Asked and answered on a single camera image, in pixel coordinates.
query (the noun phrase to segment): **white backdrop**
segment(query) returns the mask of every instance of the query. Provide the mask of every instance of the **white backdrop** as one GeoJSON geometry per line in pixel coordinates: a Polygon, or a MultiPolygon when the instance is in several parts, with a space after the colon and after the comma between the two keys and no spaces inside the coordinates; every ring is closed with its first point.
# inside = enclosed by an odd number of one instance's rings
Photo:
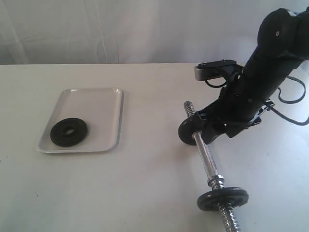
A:
{"type": "Polygon", "coordinates": [[[0,63],[245,62],[265,16],[305,0],[0,0],[0,63]]]}

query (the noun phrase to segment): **table surface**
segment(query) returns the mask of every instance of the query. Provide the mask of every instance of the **table surface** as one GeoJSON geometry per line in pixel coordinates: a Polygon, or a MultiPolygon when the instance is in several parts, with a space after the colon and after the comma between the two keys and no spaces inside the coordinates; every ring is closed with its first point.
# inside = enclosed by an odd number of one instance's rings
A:
{"type": "MultiPolygon", "coordinates": [[[[308,76],[293,76],[308,83],[308,76]]],[[[177,129],[183,103],[196,109],[218,89],[194,78],[194,64],[0,66],[1,232],[223,232],[217,212],[200,211],[209,191],[195,146],[177,129]],[[68,88],[124,91],[118,145],[105,153],[48,155],[36,150],[60,93],[68,88]]],[[[302,88],[286,80],[283,97],[302,88]]],[[[304,121],[308,97],[277,109],[304,121]]],[[[309,127],[273,112],[262,124],[210,145],[226,186],[249,192],[235,208],[242,231],[306,231],[309,227],[309,127]]]]}

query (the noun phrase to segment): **black weight plate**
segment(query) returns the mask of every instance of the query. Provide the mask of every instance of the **black weight plate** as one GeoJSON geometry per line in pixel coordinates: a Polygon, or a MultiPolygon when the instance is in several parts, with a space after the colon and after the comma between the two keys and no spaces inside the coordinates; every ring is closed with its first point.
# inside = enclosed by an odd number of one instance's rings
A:
{"type": "Polygon", "coordinates": [[[231,203],[234,208],[248,202],[249,195],[246,190],[238,187],[216,189],[201,195],[197,205],[203,211],[218,211],[218,203],[231,203]]]}
{"type": "Polygon", "coordinates": [[[49,136],[57,146],[68,147],[80,143],[87,133],[87,124],[79,118],[72,117],[56,123],[49,136]]]}

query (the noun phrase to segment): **dumbbell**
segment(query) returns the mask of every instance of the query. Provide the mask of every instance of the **dumbbell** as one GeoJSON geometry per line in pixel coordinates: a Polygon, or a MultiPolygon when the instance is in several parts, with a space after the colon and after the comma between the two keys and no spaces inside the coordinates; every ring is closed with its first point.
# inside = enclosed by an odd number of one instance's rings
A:
{"type": "MultiPolygon", "coordinates": [[[[187,116],[195,114],[192,102],[186,101],[184,108],[187,116]]],[[[227,232],[239,232],[239,224],[234,214],[234,207],[248,202],[247,191],[238,187],[224,187],[224,178],[219,175],[208,145],[202,139],[201,131],[195,131],[193,138],[199,150],[208,177],[208,186],[212,191],[201,195],[197,200],[199,209],[203,211],[220,211],[227,232]]]]}

